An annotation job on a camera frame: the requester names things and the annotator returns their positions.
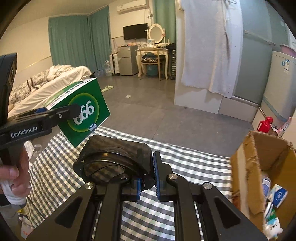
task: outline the television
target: television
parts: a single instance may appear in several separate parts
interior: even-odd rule
[[[125,26],[123,27],[123,38],[124,40],[146,39],[147,29],[147,23]]]

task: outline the air conditioner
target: air conditioner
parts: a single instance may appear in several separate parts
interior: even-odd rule
[[[121,13],[131,12],[135,10],[145,9],[145,8],[149,8],[148,0],[136,0],[136,1],[119,5],[117,7],[117,12],[121,14]]]

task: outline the cardboard box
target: cardboard box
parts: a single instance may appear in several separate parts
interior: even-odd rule
[[[59,127],[69,142],[77,147],[108,118],[110,112],[96,78],[68,85],[50,98],[45,107],[50,110],[70,104],[78,104],[81,114],[60,123]]]
[[[278,184],[288,195],[275,208],[281,228],[286,228],[296,212],[296,155],[292,144],[282,138],[250,131],[231,157],[233,204],[260,230],[265,209],[262,189],[264,171],[271,186]]]

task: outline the white duvet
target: white duvet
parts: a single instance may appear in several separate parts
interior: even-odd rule
[[[69,84],[89,78],[91,71],[85,66],[73,68],[69,65],[52,66],[49,69],[47,79],[49,82],[40,88],[30,92],[30,95],[15,104],[8,113],[8,117],[22,112],[44,107],[44,103],[56,92]]]

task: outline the refrigerator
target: refrigerator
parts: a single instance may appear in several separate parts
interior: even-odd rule
[[[272,52],[271,66],[261,109],[281,127],[296,107],[296,58]]]
[[[137,65],[138,46],[126,46],[118,48],[120,75],[135,75],[139,73]]]

